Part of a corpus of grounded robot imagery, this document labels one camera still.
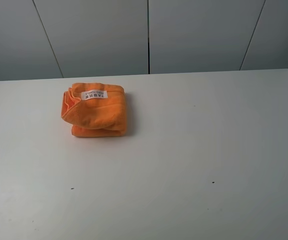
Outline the orange terry towel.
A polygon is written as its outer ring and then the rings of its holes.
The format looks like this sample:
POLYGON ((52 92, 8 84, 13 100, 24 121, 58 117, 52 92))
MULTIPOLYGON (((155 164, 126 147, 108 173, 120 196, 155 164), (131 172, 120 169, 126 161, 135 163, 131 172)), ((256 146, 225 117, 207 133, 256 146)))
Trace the orange terry towel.
POLYGON ((74 83, 63 93, 61 118, 75 137, 120 137, 127 132, 124 88, 102 83, 74 83))

